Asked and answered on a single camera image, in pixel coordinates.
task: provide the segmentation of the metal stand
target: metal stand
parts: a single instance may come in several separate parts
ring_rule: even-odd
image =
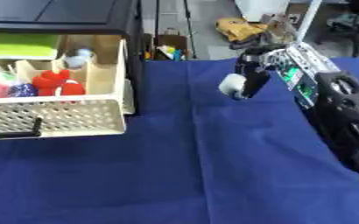
[[[160,0],[157,0],[156,12],[155,12],[155,38],[153,41],[155,47],[158,46],[159,20],[160,20]]]
[[[189,38],[192,45],[193,58],[196,60],[197,54],[196,54],[196,47],[194,46],[194,32],[192,30],[192,23],[190,22],[192,16],[189,10],[189,4],[187,3],[187,0],[184,0],[184,5],[185,5],[185,15],[187,17],[187,29],[189,30]]]
[[[313,0],[310,3],[309,10],[307,10],[307,13],[305,15],[304,21],[302,22],[302,25],[299,28],[298,34],[297,34],[297,41],[302,42],[307,34],[307,31],[310,28],[310,25],[312,24],[314,17],[317,14],[317,11],[320,8],[320,5],[322,3],[322,0]]]
[[[191,12],[189,10],[189,4],[187,0],[184,0],[185,5],[185,16],[187,18],[187,29],[189,30],[189,38],[192,45],[192,58],[197,59],[196,54],[196,47],[194,45],[194,32],[192,30],[192,23],[190,21],[191,19]],[[154,39],[154,45],[155,47],[158,46],[158,35],[159,35],[159,20],[160,20],[160,0],[156,1],[156,15],[155,15],[155,39]]]

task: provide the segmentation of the yellow object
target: yellow object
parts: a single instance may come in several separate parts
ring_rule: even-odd
[[[230,42],[245,40],[265,32],[267,28],[267,24],[249,24],[246,19],[239,17],[225,17],[216,22],[216,30],[227,36]]]
[[[168,53],[175,53],[176,49],[175,49],[175,47],[168,45],[166,51]]]
[[[147,60],[150,60],[150,59],[151,59],[151,54],[150,54],[149,52],[146,52],[146,53],[145,53],[145,58],[146,58]]]

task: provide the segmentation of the cardboard box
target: cardboard box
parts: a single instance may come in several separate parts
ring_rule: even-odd
[[[290,19],[295,27],[300,27],[304,17],[309,9],[309,3],[290,3],[286,16]]]

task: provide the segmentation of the table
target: table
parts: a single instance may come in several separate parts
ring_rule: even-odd
[[[359,177],[277,76],[250,101],[219,93],[234,63],[146,63],[123,136],[1,141],[0,224],[359,224]]]

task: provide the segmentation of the tripod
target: tripod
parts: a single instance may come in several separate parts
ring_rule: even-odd
[[[197,59],[196,54],[196,47],[194,46],[194,32],[192,30],[192,23],[190,21],[191,19],[191,12],[189,10],[189,4],[187,0],[184,0],[185,5],[185,16],[187,18],[187,29],[189,30],[189,38],[192,45],[192,52],[193,52],[193,59]],[[157,7],[156,7],[156,17],[155,17],[155,47],[158,46],[158,35],[159,35],[159,20],[160,20],[160,0],[157,0]]]

